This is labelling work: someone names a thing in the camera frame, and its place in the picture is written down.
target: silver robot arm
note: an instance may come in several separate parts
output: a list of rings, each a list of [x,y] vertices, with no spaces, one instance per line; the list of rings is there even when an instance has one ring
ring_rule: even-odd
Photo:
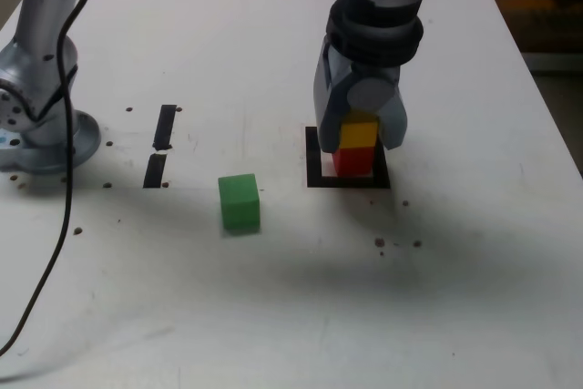
[[[46,174],[65,170],[66,118],[56,68],[56,41],[76,0],[24,0],[14,39],[0,52],[0,170]],[[72,86],[77,50],[67,38]],[[97,122],[74,112],[75,165],[99,146]]]
[[[401,65],[423,37],[423,0],[337,0],[332,6],[314,80],[318,137],[324,152],[340,145],[343,118],[375,114],[387,149],[401,146],[407,115],[399,91]]]

